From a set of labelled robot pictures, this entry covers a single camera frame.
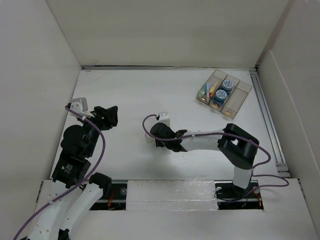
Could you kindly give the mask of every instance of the white enclosure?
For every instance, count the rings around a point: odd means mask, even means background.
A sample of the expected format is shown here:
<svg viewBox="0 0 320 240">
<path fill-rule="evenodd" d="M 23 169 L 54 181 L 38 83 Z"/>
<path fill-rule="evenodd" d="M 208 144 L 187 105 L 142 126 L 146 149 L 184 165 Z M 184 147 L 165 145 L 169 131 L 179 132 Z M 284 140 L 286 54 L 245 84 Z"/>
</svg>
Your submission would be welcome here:
<svg viewBox="0 0 320 240">
<path fill-rule="evenodd" d="M 320 2 L 296 0 L 258 73 L 291 175 L 320 233 Z"/>
<path fill-rule="evenodd" d="M 254 67 L 288 0 L 47 0 L 81 65 Z"/>
</svg>

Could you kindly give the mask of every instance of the small bottle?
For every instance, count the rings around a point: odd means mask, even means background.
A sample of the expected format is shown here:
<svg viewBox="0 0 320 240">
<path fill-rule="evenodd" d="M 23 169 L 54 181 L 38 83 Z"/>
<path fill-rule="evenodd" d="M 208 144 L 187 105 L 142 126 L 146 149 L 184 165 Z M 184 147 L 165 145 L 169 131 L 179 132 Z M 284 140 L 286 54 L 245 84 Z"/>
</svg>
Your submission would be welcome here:
<svg viewBox="0 0 320 240">
<path fill-rule="evenodd" d="M 226 94 L 229 95 L 234 88 L 234 82 L 231 80 L 224 80 L 221 84 L 221 89 L 225 90 Z"/>
<path fill-rule="evenodd" d="M 221 106 L 224 104 L 228 94 L 225 90 L 219 89 L 215 92 L 214 98 L 213 98 L 213 103 Z"/>
</svg>

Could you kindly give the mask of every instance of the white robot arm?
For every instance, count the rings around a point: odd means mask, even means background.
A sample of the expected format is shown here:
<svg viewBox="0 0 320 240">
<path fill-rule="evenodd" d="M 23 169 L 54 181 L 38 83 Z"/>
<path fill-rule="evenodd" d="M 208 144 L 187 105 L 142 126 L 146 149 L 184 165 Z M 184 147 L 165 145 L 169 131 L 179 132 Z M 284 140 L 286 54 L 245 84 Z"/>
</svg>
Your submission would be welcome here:
<svg viewBox="0 0 320 240">
<path fill-rule="evenodd" d="M 161 119 L 161 115 L 166 116 L 165 121 Z M 174 152 L 189 152 L 193 150 L 221 151 L 234 165 L 233 185 L 244 190 L 248 187 L 252 177 L 253 163 L 258 151 L 258 148 L 253 144 L 259 145 L 259 141 L 255 137 L 232 123 L 227 124 L 224 129 L 218 131 L 193 132 L 178 130 L 173 132 L 169 126 L 170 120 L 167 113 L 160 113 L 157 119 L 160 121 L 150 130 L 150 134 L 155 138 L 157 147 L 166 147 Z M 214 134 L 222 131 L 225 135 Z M 239 137 L 237 143 L 234 144 L 235 138 L 228 135 Z M 250 140 L 250 142 L 240 140 L 240 138 Z"/>
</svg>

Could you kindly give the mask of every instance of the white panel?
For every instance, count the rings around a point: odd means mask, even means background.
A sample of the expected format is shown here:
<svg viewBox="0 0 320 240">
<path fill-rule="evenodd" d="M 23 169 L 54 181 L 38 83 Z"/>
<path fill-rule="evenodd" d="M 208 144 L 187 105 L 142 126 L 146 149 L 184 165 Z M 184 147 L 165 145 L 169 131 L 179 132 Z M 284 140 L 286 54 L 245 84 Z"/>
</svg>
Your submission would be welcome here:
<svg viewBox="0 0 320 240">
<path fill-rule="evenodd" d="M 297 179 L 287 179 L 286 187 L 262 187 L 263 210 L 268 213 L 306 212 L 307 205 Z M 275 177 L 259 177 L 262 185 L 283 185 L 284 181 Z"/>
<path fill-rule="evenodd" d="M 49 177 L 79 72 L 45 0 L 0 1 L 0 180 Z"/>
<path fill-rule="evenodd" d="M 149 114 L 168 112 L 174 131 L 214 131 L 228 123 L 237 124 L 255 136 L 272 155 L 272 161 L 257 167 L 255 173 L 277 174 L 267 128 L 254 90 L 251 90 L 235 119 L 228 118 L 196 100 L 198 90 L 213 69 L 177 70 L 95 70 L 81 71 L 74 97 L 86 97 L 90 110 L 94 106 L 118 106 L 118 125 L 105 131 L 106 152 L 98 171 L 112 179 L 126 180 L 232 180 L 234 166 L 220 151 L 193 150 L 173 152 L 147 143 L 142 121 Z M 223 69 L 241 81 L 251 84 L 248 71 Z M 154 124 L 148 120 L 149 129 Z M 65 128 L 80 124 L 68 116 Z M 100 153 L 98 139 L 93 166 Z M 58 148 L 55 163 L 59 159 Z M 255 163 L 266 160 L 258 151 Z"/>
<path fill-rule="evenodd" d="M 261 85 L 291 175 L 300 178 L 306 203 L 320 231 L 320 171 L 290 92 L 269 51 L 259 67 Z"/>
<path fill-rule="evenodd" d="M 294 2 L 259 75 L 289 170 L 301 180 L 320 235 L 319 12 L 318 0 Z"/>
<path fill-rule="evenodd" d="M 1 239 L 12 240 L 20 227 L 34 213 L 40 185 L 41 180 L 1 182 Z M 18 239 L 27 236 L 29 228 L 30 226 L 27 226 Z"/>
<path fill-rule="evenodd" d="M 290 206 L 292 203 L 296 203 L 296 196 L 298 196 L 298 199 L 301 198 L 301 190 L 298 185 L 294 184 L 296 181 L 296 179 L 290 180 L 290 183 L 293 182 L 293 184 L 288 190 L 294 192 L 291 199 L 287 198 L 288 192 L 279 195 L 275 194 L 277 191 L 275 191 L 275 188 L 269 188 L 264 190 L 265 194 L 269 196 L 266 201 L 276 199 L 277 204 L 283 207 L 286 204 Z M 143 185 L 138 185 L 135 188 L 133 183 L 137 182 L 142 182 Z M 46 203 L 43 200 L 47 198 L 48 189 L 50 189 L 50 185 L 47 183 L 48 181 L 44 182 L 37 208 Z M 151 190 L 151 194 L 156 192 L 152 188 L 153 183 L 157 187 L 162 186 L 156 181 L 145 183 L 146 181 L 129 182 L 128 194 L 131 190 L 136 191 L 133 193 L 134 198 L 141 199 L 138 194 L 143 194 L 145 191 L 143 186 L 147 188 L 147 191 Z M 172 183 L 172 186 L 167 184 L 159 189 L 160 193 L 166 195 L 157 194 L 160 200 L 164 200 L 166 197 L 168 197 L 167 199 L 176 199 L 172 198 L 173 194 L 169 191 L 175 189 L 175 183 L 178 189 L 183 186 L 185 190 L 188 188 L 181 184 L 181 181 L 173 181 Z M 191 186 L 190 190 L 197 190 L 196 184 L 189 184 L 189 186 Z M 203 189 L 207 189 L 202 183 L 198 186 L 199 193 Z M 196 194 L 192 192 L 190 194 L 195 199 Z M 147 205 L 144 205 L 144 207 L 147 209 L 89 211 L 75 229 L 73 239 L 101 240 L 107 237 L 108 240 L 256 240 L 258 236 L 259 240 L 318 240 L 306 205 L 302 202 L 301 205 L 297 206 L 299 210 L 291 211 L 285 208 L 285 211 L 275 212 L 264 212 L 262 210 L 163 211 L 160 204 L 154 205 L 154 208 L 148 208 Z"/>
<path fill-rule="evenodd" d="M 288 0 L 47 0 L 81 65 L 254 67 Z"/>
<path fill-rule="evenodd" d="M 297 0 L 272 53 L 320 165 L 320 1 Z"/>
<path fill-rule="evenodd" d="M 216 186 L 209 180 L 128 181 L 126 210 L 216 211 Z"/>
</svg>

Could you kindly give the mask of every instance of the white floor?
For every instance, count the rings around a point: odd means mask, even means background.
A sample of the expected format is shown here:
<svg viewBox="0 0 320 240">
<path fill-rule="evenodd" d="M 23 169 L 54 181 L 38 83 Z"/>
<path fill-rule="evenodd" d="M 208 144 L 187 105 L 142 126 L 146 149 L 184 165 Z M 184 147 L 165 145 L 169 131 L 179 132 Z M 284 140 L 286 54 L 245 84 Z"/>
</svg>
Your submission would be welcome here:
<svg viewBox="0 0 320 240">
<path fill-rule="evenodd" d="M 290 179 L 286 188 L 261 190 L 264 210 L 218 210 L 210 180 L 231 180 L 234 174 L 232 164 L 222 153 L 205 150 L 174 153 L 147 143 L 142 120 L 149 114 L 168 112 L 174 131 L 213 131 L 235 123 L 259 139 L 260 145 L 271 153 L 272 161 L 258 167 L 255 173 L 277 174 L 275 156 L 253 89 L 234 120 L 196 100 L 198 90 L 213 71 L 83 70 L 80 73 L 74 98 L 86 97 L 91 110 L 95 106 L 119 107 L 118 126 L 104 132 L 107 149 L 97 171 L 115 180 L 130 181 L 127 210 L 90 211 L 71 236 L 73 240 L 318 239 L 296 179 Z M 248 71 L 224 71 L 251 84 Z M 64 128 L 74 124 L 79 123 L 68 116 Z M 101 145 L 99 140 L 89 159 L 92 165 L 100 155 Z M 259 151 L 255 163 L 265 159 L 265 154 Z M 258 182 L 259 185 L 282 184 L 281 180 L 268 177 L 260 177 Z M 46 181 L 37 208 L 48 201 L 49 191 L 50 182 Z"/>
<path fill-rule="evenodd" d="M 196 100 L 198 90 L 214 69 L 176 70 L 93 70 L 81 71 L 74 98 L 86 97 L 90 110 L 95 106 L 118 106 L 118 126 L 105 131 L 107 148 L 98 171 L 113 179 L 125 180 L 231 180 L 233 165 L 217 151 L 195 150 L 175 153 L 147 143 L 142 121 L 149 114 L 168 112 L 174 131 L 213 131 L 235 123 L 260 141 L 272 156 L 269 164 L 256 173 L 277 174 L 274 153 L 254 89 L 251 90 L 235 119 L 231 119 Z M 248 71 L 223 70 L 252 84 Z M 77 123 L 68 116 L 64 129 Z M 149 120 L 151 127 L 154 120 Z M 98 159 L 99 139 L 93 157 Z M 59 159 L 58 149 L 55 164 Z M 266 160 L 259 151 L 255 163 Z"/>
</svg>

